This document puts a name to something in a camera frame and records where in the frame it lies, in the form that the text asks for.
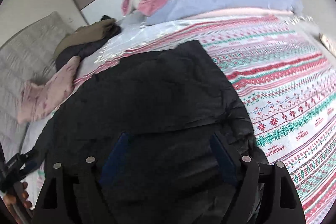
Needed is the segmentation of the person's left hand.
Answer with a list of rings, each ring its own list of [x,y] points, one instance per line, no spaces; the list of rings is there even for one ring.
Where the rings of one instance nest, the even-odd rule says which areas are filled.
[[[15,182],[13,188],[9,187],[3,197],[4,204],[16,223],[31,223],[33,217],[32,203],[27,200],[27,186],[26,182]]]

